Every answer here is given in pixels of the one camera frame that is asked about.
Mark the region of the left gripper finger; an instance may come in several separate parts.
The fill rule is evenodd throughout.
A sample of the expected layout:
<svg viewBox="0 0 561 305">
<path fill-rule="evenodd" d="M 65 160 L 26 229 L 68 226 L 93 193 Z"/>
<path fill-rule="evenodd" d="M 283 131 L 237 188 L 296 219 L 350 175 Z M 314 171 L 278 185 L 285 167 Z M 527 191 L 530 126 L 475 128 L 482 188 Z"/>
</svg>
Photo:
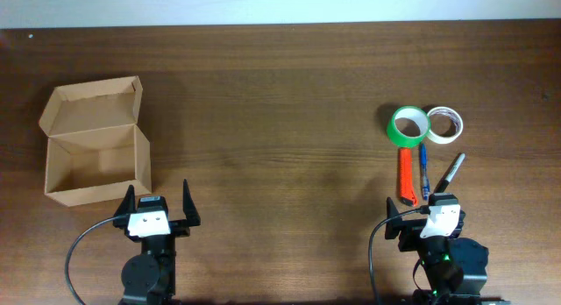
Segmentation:
<svg viewBox="0 0 561 305">
<path fill-rule="evenodd" d="M 188 181 L 183 180 L 182 183 L 182 207 L 189 227 L 201 225 L 201 218 L 190 194 Z"/>
<path fill-rule="evenodd" d="M 121 203 L 119 204 L 114 216 L 123 217 L 123 216 L 129 216 L 130 214 L 135 213 L 136 212 L 135 199 L 136 199 L 135 189 L 132 185 L 130 185 L 127 188 L 126 193 L 124 195 L 124 198 L 121 201 Z"/>
</svg>

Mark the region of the brown cardboard box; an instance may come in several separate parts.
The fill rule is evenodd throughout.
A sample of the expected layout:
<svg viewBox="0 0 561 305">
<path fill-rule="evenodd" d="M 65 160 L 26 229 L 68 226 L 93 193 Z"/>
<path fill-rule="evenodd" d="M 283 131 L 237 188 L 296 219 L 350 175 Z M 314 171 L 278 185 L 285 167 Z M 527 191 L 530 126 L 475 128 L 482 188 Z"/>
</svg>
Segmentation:
<svg viewBox="0 0 561 305">
<path fill-rule="evenodd" d="M 44 194 L 72 207 L 152 192 L 151 146 L 138 127 L 137 76 L 59 86 L 39 120 L 47 135 Z"/>
</svg>

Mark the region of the green tape roll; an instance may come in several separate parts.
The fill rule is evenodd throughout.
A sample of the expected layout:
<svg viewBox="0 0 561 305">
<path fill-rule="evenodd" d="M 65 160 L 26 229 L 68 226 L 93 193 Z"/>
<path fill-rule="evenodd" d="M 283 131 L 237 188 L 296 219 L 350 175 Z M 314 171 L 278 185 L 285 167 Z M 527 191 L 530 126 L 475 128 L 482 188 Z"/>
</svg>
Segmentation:
<svg viewBox="0 0 561 305">
<path fill-rule="evenodd" d="M 415 106 L 400 107 L 387 125 L 389 140 L 399 147 L 415 147 L 427 136 L 431 122 L 426 112 Z"/>
</svg>

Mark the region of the white tape roll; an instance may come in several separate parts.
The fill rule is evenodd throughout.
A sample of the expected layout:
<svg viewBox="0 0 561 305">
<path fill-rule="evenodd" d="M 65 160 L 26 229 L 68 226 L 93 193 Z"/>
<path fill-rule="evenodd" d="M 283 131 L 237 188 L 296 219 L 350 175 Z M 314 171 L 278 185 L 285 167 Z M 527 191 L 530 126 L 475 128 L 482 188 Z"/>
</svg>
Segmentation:
<svg viewBox="0 0 561 305">
<path fill-rule="evenodd" d="M 437 106 L 428 112 L 432 127 L 427 138 L 433 143 L 447 145 L 459 138 L 464 130 L 462 117 L 452 108 Z"/>
</svg>

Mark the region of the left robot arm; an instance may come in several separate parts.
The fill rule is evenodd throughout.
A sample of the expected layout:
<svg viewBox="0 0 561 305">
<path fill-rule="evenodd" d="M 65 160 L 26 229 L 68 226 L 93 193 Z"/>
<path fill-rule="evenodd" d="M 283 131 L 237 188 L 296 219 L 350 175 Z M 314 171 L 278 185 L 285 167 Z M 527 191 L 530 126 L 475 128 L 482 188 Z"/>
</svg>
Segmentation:
<svg viewBox="0 0 561 305">
<path fill-rule="evenodd" d="M 121 281 L 124 293 L 121 304 L 170 304 L 175 295 L 175 241 L 190 235 L 190 229 L 201 224 L 188 182 L 182 183 L 184 218 L 168 217 L 166 198 L 161 195 L 135 198 L 129 186 L 117 208 L 113 226 L 127 238 L 141 244 L 140 254 L 123 266 Z"/>
</svg>

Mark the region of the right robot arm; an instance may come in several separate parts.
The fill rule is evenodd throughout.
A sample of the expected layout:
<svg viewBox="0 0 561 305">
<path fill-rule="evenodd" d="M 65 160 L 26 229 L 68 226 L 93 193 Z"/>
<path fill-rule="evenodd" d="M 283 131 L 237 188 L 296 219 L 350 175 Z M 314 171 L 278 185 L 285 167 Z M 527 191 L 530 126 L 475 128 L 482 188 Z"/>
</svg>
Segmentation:
<svg viewBox="0 0 561 305">
<path fill-rule="evenodd" d="M 407 214 L 422 219 L 405 220 Z M 426 205 L 400 212 L 387 199 L 385 239 L 398 239 L 400 252 L 415 252 L 414 270 L 423 270 L 429 286 L 416 287 L 410 304 L 501 305 L 507 300 L 483 297 L 487 283 L 489 250 L 470 238 L 460 236 L 465 212 L 450 193 L 430 195 Z"/>
</svg>

